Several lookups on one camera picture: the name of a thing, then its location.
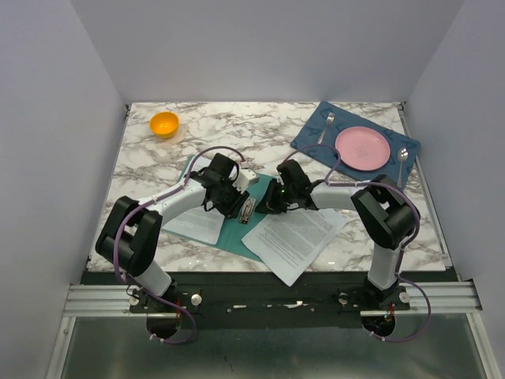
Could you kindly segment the silver folder clip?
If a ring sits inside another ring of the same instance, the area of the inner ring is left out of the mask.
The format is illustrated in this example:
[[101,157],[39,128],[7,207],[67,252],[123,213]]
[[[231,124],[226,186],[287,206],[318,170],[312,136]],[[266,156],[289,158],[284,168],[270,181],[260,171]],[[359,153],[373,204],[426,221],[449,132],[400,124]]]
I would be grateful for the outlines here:
[[242,205],[241,211],[239,213],[238,220],[242,224],[247,224],[251,215],[254,213],[254,208],[256,205],[255,198],[248,198],[245,203]]

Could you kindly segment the single printed paper sheet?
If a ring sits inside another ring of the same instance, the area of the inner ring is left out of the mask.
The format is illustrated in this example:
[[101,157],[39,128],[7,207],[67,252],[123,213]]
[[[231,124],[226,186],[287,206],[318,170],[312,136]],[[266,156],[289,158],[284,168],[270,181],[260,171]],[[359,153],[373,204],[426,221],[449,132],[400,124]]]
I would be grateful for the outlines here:
[[203,206],[192,208],[163,226],[163,230],[208,245],[215,245],[224,223],[216,209],[206,212]]

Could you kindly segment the printed white paper sheets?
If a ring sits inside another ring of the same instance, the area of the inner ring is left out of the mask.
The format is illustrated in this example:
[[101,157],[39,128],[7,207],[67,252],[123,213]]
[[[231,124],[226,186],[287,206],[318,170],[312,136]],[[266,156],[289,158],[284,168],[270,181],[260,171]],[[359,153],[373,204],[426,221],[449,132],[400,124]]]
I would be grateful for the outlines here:
[[241,241],[291,287],[345,225],[333,209],[299,209],[265,216]]

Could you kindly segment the teal plastic folder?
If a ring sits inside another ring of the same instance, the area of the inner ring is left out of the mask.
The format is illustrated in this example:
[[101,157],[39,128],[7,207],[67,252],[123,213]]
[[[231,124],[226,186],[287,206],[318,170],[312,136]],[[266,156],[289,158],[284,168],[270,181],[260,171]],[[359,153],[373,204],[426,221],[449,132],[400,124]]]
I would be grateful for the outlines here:
[[245,247],[241,241],[263,218],[265,215],[254,212],[247,224],[242,224],[238,219],[225,219],[219,240],[213,246],[217,249],[224,250],[229,253],[236,254],[238,256],[247,257],[255,261],[260,261],[257,255],[252,253],[248,248]]

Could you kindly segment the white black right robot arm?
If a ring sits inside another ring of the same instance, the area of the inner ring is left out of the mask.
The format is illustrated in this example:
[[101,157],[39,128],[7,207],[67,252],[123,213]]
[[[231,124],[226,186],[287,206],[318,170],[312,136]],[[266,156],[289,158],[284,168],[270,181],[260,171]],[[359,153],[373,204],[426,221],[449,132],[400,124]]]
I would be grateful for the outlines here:
[[398,287],[405,249],[420,229],[421,215],[413,202],[385,174],[356,183],[311,181],[293,159],[279,164],[277,172],[279,177],[268,183],[255,212],[278,215],[291,206],[355,211],[374,242],[364,302],[374,310],[388,304]]

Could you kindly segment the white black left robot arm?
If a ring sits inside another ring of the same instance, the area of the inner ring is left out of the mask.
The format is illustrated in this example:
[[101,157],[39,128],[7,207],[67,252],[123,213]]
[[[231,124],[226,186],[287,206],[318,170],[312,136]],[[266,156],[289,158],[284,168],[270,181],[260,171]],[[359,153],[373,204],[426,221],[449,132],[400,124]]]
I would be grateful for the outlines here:
[[148,303],[168,311],[175,300],[174,281],[155,262],[164,225],[193,208],[212,204],[227,219],[238,217],[249,197],[248,188],[259,181],[250,169],[217,153],[198,171],[188,167],[169,189],[143,200],[123,196],[116,200],[95,243],[95,251],[148,292]]

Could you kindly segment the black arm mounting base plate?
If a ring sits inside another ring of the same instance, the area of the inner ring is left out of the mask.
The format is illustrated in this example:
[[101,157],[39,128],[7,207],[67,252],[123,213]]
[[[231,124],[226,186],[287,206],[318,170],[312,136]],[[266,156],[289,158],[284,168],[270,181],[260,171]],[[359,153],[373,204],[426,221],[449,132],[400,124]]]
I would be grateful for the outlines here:
[[169,331],[369,326],[390,333],[395,313],[410,309],[403,286],[375,290],[364,273],[308,272],[290,287],[268,272],[179,272],[175,280],[167,303],[121,286],[126,313]]

